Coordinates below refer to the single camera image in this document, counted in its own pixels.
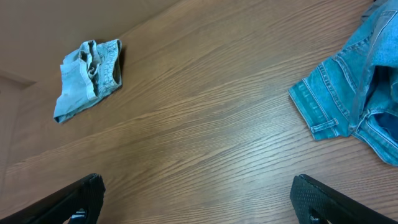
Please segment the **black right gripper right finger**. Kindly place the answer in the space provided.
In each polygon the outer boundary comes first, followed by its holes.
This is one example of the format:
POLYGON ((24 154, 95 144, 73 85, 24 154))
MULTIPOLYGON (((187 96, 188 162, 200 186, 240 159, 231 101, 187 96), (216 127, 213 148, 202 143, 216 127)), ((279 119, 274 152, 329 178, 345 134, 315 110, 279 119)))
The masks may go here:
POLYGON ((290 200, 300 224, 397 224, 305 174, 294 177, 290 200))

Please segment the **light blue denim shorts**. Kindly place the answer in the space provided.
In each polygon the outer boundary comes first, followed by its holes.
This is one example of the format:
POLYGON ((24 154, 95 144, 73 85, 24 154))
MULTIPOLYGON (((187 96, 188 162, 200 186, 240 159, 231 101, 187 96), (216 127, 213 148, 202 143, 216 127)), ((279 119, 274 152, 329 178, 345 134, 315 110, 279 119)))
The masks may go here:
POLYGON ((119 39, 83 42, 60 65, 62 92, 53 113, 57 123, 91 108, 122 86, 119 39))

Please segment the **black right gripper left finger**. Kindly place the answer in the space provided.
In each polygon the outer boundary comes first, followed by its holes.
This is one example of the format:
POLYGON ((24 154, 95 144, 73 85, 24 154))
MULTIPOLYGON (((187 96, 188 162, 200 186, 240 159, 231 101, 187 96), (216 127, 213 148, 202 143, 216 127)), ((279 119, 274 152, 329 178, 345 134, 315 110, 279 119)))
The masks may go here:
POLYGON ((103 206, 104 193, 102 176, 92 173, 1 219, 1 223, 96 224, 103 206))

